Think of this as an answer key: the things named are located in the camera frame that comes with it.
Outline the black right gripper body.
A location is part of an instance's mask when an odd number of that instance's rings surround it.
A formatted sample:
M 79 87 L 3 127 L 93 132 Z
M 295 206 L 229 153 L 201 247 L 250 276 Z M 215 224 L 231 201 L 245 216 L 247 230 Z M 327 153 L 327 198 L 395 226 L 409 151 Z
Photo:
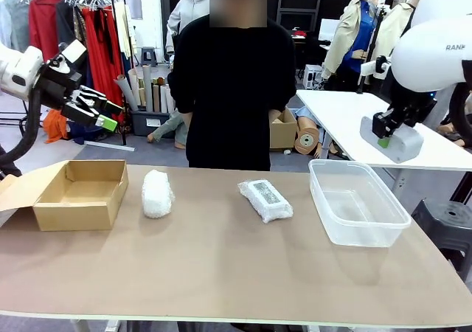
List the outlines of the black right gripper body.
M 435 91 L 412 91 L 394 78 L 389 84 L 389 96 L 389 109 L 392 109 L 390 119 L 395 128 L 402 124 L 413 128 L 417 123 L 422 123 L 437 103 Z

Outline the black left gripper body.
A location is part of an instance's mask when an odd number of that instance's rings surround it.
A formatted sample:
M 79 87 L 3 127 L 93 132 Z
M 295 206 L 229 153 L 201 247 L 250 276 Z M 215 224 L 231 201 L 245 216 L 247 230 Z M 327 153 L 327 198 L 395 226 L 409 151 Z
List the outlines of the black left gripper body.
M 40 69 L 36 89 L 41 104 L 53 109 L 62 109 L 72 92 L 79 88 L 81 74 L 66 60 L 48 60 Z

